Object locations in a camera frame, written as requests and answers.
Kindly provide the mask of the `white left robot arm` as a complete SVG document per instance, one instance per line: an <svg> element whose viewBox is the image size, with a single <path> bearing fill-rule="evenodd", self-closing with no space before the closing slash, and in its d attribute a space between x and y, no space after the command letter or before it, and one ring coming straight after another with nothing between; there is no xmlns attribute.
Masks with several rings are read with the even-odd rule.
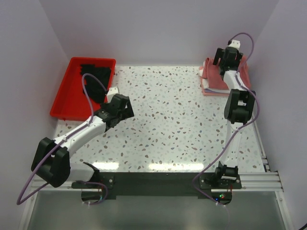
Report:
<svg viewBox="0 0 307 230"><path fill-rule="evenodd" d="M66 181L82 181L87 187L99 184L97 168L86 162L73 164L70 158L88 143L122 120L134 117L130 99L115 94L109 103L104 103L85 122L65 135L55 139L44 138L37 147L31 171L53 187L59 187Z"/></svg>

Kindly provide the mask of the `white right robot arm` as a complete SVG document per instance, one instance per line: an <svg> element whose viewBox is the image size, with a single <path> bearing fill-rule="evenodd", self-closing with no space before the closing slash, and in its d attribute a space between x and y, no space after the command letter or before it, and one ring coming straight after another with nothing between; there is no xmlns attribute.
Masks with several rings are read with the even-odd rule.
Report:
<svg viewBox="0 0 307 230"><path fill-rule="evenodd" d="M228 45L225 49L218 48L213 60L213 64L219 67L222 80L230 90L224 108L224 118L227 120L226 145L211 178L211 183L219 188L225 188L239 180L237 156L242 126L250 121L255 102L240 77L239 65L242 57L239 46Z"/></svg>

